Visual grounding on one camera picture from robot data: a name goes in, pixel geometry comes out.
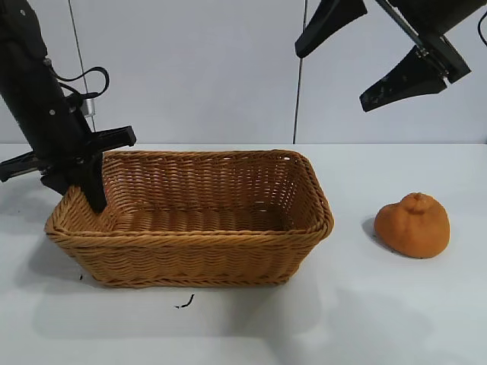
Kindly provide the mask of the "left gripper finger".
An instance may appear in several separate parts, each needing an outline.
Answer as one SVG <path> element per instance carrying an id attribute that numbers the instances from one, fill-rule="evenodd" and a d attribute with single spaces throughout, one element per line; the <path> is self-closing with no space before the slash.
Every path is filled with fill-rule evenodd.
<path id="1" fill-rule="evenodd" d="M 98 153 L 84 160 L 78 168 L 78 182 L 88 204 L 95 213 L 102 213 L 107 206 L 103 187 L 103 154 Z"/>
<path id="2" fill-rule="evenodd" d="M 42 175 L 40 181 L 45 187 L 65 195 L 71 186 L 78 185 L 78 173 L 74 170 L 51 171 Z"/>

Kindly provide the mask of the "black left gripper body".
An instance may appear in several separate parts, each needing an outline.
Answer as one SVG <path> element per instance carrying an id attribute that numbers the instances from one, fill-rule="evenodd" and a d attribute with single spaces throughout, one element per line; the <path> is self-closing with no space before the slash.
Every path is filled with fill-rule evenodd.
<path id="1" fill-rule="evenodd" d="M 104 151 L 135 144 L 136 136 L 130 125 L 91 131 L 85 119 L 89 110 L 86 101 L 71 100 L 65 115 L 54 109 L 50 109 L 48 117 L 41 121 L 34 120 L 31 112 L 22 115 L 18 125 L 32 151 L 1 162 L 1 181 L 33 170 L 46 171 L 86 163 L 90 157 Z"/>

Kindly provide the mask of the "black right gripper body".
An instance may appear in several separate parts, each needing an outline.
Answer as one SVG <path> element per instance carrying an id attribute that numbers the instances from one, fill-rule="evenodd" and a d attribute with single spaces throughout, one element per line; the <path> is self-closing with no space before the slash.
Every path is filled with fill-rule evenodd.
<path id="1" fill-rule="evenodd" d="M 480 0 L 395 0 L 377 3 L 414 42 L 412 54 L 454 83 L 471 70 L 445 34 L 486 6 Z"/>

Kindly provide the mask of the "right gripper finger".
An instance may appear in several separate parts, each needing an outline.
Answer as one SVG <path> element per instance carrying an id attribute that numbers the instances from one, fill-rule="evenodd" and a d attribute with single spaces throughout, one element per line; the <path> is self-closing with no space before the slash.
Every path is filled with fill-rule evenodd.
<path id="1" fill-rule="evenodd" d="M 369 112 L 407 98 L 439 94 L 445 88 L 438 70 L 414 46 L 399 64 L 370 86 L 359 99 L 362 109 Z"/>
<path id="2" fill-rule="evenodd" d="M 305 58 L 335 32 L 368 13 L 362 0 L 322 0 L 295 42 L 298 58 Z"/>

